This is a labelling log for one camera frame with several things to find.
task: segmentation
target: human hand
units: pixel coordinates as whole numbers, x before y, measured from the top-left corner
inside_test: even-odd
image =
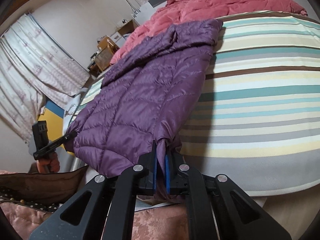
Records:
[[[39,173],[47,173],[45,169],[46,165],[50,165],[50,171],[52,172],[58,172],[60,170],[60,162],[56,152],[51,154],[50,159],[37,160],[37,168]]]

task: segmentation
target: purple fabric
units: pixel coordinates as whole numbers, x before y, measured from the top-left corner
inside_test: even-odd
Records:
[[[78,135],[66,150],[112,177],[156,140],[164,169],[165,147],[181,147],[176,135],[199,99],[221,27],[220,20],[195,21],[144,39],[106,73],[100,94],[68,128]]]

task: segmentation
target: mattress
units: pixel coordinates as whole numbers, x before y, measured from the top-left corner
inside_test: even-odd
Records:
[[[290,13],[224,21],[201,97],[180,131],[185,160],[250,196],[319,183],[320,25]],[[93,84],[71,121],[99,92]]]

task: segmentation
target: metal screw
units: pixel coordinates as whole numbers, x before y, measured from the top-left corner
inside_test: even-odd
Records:
[[[98,175],[94,178],[94,181],[97,183],[103,182],[105,180],[105,177],[103,175]]]
[[[134,170],[134,171],[142,171],[142,170],[143,170],[143,166],[142,166],[142,165],[139,165],[139,164],[138,164],[138,165],[134,165],[134,166],[133,166],[133,170]]]
[[[189,165],[188,165],[188,164],[181,164],[181,165],[179,166],[179,169],[180,169],[181,171],[187,171],[187,170],[189,170]]]
[[[218,181],[220,182],[226,182],[228,180],[228,177],[226,175],[220,174],[218,176]]]

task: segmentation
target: bed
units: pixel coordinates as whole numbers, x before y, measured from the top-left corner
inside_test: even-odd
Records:
[[[228,174],[250,196],[319,184],[319,23],[272,11],[220,19],[202,94],[180,131],[186,161],[210,176]],[[89,88],[71,122],[102,82]],[[306,227],[290,233],[297,239]]]

